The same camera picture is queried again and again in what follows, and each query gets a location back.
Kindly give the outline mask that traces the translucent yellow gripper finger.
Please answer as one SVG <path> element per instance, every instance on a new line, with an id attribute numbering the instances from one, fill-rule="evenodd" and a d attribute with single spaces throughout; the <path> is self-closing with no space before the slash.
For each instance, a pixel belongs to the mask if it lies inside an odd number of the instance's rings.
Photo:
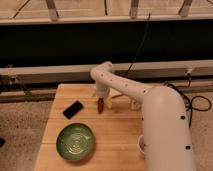
<path id="1" fill-rule="evenodd" d="M 111 108 L 112 108 L 112 99 L 111 99 L 111 97 L 107 97 L 107 98 L 104 100 L 104 103 L 105 103 L 105 105 L 106 105 L 106 107 L 107 107 L 108 109 L 111 109 Z"/>
<path id="2" fill-rule="evenodd" d="M 92 97 L 97 97 L 97 92 L 96 92 L 96 89 L 94 88 L 93 91 L 92 91 Z"/>

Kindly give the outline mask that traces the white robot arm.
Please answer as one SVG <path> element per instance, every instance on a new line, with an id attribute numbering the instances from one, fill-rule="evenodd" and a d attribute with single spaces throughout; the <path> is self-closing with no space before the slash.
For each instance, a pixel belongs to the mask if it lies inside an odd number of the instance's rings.
<path id="1" fill-rule="evenodd" d="M 196 171 L 186 108 L 176 90 L 117 76 L 111 62 L 92 68 L 90 75 L 99 97 L 113 88 L 141 103 L 147 171 Z"/>

